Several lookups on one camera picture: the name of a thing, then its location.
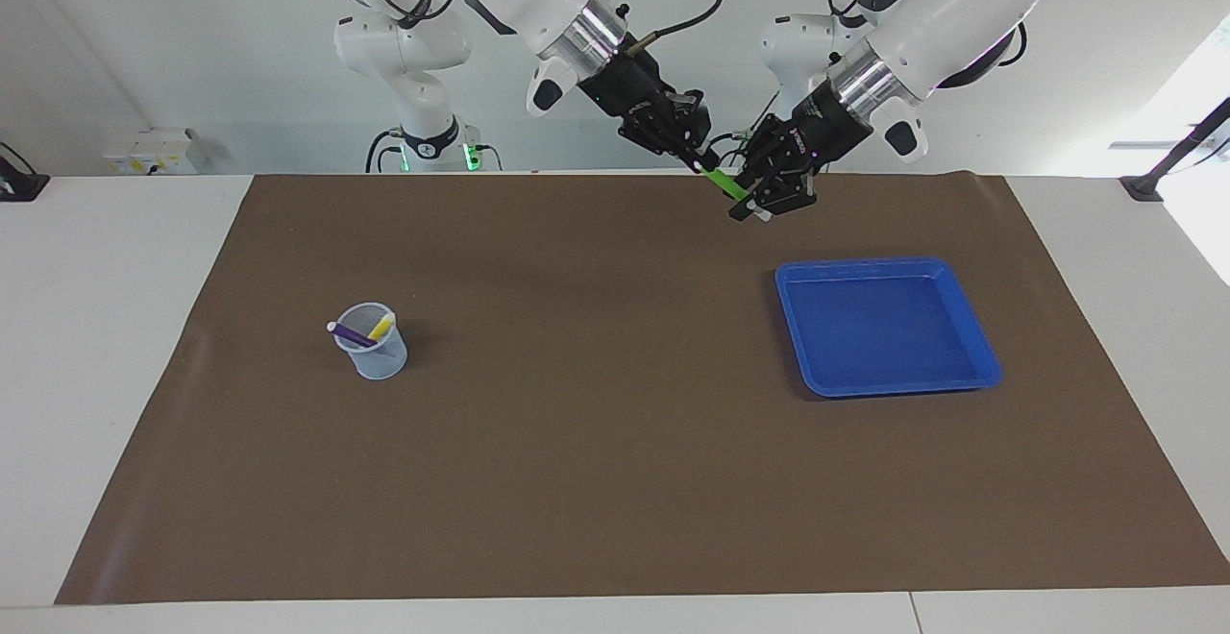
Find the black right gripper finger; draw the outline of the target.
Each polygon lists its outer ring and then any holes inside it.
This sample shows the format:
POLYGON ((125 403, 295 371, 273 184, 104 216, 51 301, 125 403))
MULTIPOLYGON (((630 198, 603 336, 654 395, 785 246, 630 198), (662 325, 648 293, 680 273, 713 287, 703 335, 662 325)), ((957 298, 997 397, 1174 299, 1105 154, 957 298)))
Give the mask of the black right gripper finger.
POLYGON ((681 161, 694 174, 704 174, 707 170, 706 149, 704 132, 692 130, 656 130, 654 138, 664 153, 681 161))
POLYGON ((673 92, 673 130, 704 132, 707 142, 711 127, 704 91, 673 92))

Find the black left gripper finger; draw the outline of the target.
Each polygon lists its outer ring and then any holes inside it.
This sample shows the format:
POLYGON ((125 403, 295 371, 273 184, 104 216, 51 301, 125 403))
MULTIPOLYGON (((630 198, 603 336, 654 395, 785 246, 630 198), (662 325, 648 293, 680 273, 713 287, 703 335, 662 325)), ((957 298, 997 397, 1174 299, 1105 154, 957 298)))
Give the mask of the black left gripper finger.
POLYGON ((759 206, 772 215, 781 215, 814 206, 817 167, 765 174, 759 183, 759 206))
POLYGON ((760 222, 770 222, 770 212, 760 206, 756 197, 756 187, 766 179, 766 170, 770 161, 769 149, 756 149, 756 151, 737 151, 742 158, 738 174, 733 176, 734 183, 743 191, 743 196, 729 206, 726 215, 733 222, 748 222, 756 218, 760 222))

